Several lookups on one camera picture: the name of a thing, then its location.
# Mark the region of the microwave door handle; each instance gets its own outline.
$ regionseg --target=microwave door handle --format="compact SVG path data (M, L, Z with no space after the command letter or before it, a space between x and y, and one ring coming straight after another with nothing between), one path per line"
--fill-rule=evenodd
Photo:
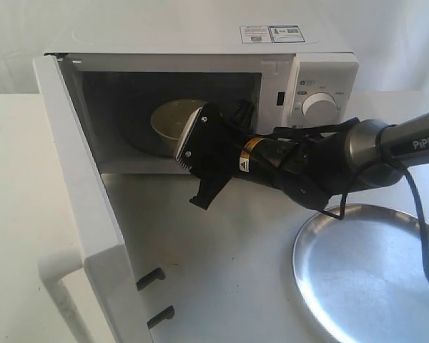
M83 267L77 249L65 249L38 258L38 272L57 310L77 343L94 343L91 332L81 317L63 278Z

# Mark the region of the yellow warning sticker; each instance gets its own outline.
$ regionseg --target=yellow warning sticker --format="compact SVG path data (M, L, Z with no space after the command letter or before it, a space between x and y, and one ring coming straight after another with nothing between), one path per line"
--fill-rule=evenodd
M245 150L252 151L254 147L262 141L263 138L255 137L253 139L250 139L245 144ZM246 151L242 151L240 154L240 163L239 163L239 169L241 172L249 173L250 172L250 153Z

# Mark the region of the microwave label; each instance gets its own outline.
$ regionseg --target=microwave label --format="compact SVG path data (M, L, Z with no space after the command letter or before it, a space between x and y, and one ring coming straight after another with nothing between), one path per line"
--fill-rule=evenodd
M241 26L243 44L272 43L268 26Z
M298 25L241 26L240 34L243 44L305 42Z
M269 26L273 43L303 43L302 32L298 25L272 25Z

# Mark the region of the microwave top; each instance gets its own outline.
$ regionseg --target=microwave top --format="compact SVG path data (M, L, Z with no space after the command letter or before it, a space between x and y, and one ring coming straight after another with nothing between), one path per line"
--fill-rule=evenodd
M351 52L318 0L92 0L48 54Z

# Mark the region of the metal tray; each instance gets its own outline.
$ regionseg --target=metal tray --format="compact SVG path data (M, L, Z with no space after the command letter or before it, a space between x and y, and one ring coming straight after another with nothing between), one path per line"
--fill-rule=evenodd
M429 342L429 285L409 214L364 204L348 205L342 221L318 214L297 235L292 267L305 304L333 339Z

